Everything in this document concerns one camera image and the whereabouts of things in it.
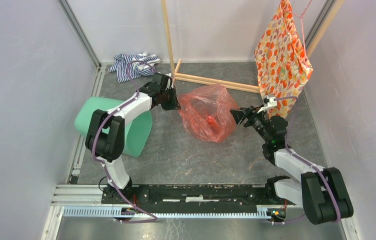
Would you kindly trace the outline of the red plastic trash bag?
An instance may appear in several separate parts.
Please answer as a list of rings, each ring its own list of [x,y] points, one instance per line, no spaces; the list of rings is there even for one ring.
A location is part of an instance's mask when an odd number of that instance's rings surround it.
[[[178,96],[186,132],[204,142],[221,143],[235,130],[231,114],[238,104],[221,84],[205,85]]]

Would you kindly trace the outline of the green plastic trash bin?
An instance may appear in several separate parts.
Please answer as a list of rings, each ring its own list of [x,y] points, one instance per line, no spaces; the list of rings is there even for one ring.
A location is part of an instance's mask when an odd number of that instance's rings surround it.
[[[95,110],[105,111],[120,105],[122,102],[122,100],[99,96],[93,96],[87,99],[74,121],[77,132],[83,137],[86,137],[91,117]],[[135,158],[141,154],[150,134],[152,123],[151,113],[147,111],[126,124],[124,154]]]

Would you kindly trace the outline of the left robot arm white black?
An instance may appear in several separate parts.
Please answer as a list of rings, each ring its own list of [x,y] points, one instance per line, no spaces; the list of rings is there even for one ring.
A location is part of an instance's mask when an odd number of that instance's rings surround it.
[[[165,111],[180,109],[173,79],[167,74],[155,73],[150,82],[120,105],[92,113],[85,146],[93,160],[102,166],[108,184],[115,189],[113,196],[121,204],[128,203],[133,197],[131,178],[122,160],[125,130],[137,117],[156,106]]]

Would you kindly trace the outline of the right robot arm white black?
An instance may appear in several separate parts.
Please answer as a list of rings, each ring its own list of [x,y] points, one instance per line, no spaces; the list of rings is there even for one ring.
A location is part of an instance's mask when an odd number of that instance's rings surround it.
[[[325,168],[301,157],[287,143],[288,121],[267,117],[264,106],[232,109],[237,125],[252,127],[264,140],[262,153],[289,176],[268,179],[265,199],[271,204],[288,200],[301,207],[314,225],[350,218],[354,208],[343,176],[335,167]]]

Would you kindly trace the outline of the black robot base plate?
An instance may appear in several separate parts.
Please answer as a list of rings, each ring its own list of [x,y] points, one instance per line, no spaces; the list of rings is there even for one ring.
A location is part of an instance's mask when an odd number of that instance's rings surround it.
[[[257,206],[288,207],[293,203],[253,184],[140,184],[121,194],[109,184],[101,203],[127,204],[125,212],[158,214],[252,214]]]

